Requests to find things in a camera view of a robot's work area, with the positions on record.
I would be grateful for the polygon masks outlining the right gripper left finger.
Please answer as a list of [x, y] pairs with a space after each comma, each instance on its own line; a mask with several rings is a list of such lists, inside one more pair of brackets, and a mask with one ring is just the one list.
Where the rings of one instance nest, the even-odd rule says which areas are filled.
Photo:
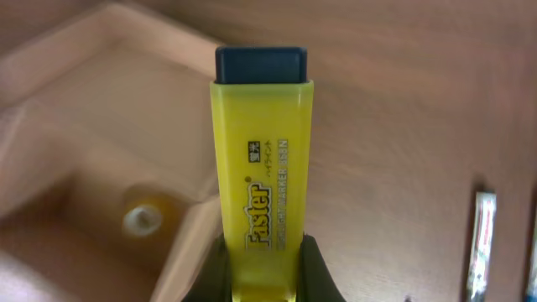
[[223, 235], [212, 243], [195, 282], [181, 302], [231, 302], [232, 278]]

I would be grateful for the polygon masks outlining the black whiteboard marker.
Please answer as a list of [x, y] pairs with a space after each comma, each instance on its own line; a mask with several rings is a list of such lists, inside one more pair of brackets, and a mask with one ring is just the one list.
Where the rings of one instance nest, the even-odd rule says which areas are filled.
[[483, 302], [485, 298], [497, 211], [496, 194], [479, 190], [475, 195], [475, 205], [465, 302]]

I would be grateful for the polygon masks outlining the blue whiteboard marker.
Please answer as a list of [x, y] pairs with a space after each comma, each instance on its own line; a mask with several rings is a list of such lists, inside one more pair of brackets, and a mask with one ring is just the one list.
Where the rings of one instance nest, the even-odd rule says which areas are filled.
[[534, 219], [532, 231], [528, 282], [525, 290], [524, 302], [536, 302], [536, 219]]

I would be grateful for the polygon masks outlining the yellow tape roll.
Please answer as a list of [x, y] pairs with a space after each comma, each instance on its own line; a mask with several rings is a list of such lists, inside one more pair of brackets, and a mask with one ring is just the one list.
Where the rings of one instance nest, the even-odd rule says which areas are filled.
[[155, 185], [132, 185], [123, 195], [122, 235], [129, 245], [166, 253], [173, 245], [188, 205]]

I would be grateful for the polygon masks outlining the yellow highlighter marker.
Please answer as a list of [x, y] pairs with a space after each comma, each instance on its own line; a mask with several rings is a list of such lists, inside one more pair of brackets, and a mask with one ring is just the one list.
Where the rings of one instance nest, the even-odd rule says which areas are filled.
[[293, 301], [314, 83], [301, 47], [222, 46], [210, 85], [224, 238], [235, 301]]

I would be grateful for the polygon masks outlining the cardboard box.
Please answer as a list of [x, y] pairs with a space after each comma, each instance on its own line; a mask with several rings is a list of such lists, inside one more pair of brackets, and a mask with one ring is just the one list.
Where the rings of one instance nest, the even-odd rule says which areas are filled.
[[[109, 3], [1, 57], [1, 298], [179, 301], [221, 225], [209, 84], [217, 43]], [[123, 195], [188, 210], [166, 253], [129, 245]]]

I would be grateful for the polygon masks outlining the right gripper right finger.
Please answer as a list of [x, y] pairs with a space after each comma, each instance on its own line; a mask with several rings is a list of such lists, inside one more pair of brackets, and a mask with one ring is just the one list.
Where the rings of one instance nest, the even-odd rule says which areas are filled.
[[331, 277], [315, 238], [304, 235], [300, 244], [297, 302], [345, 302]]

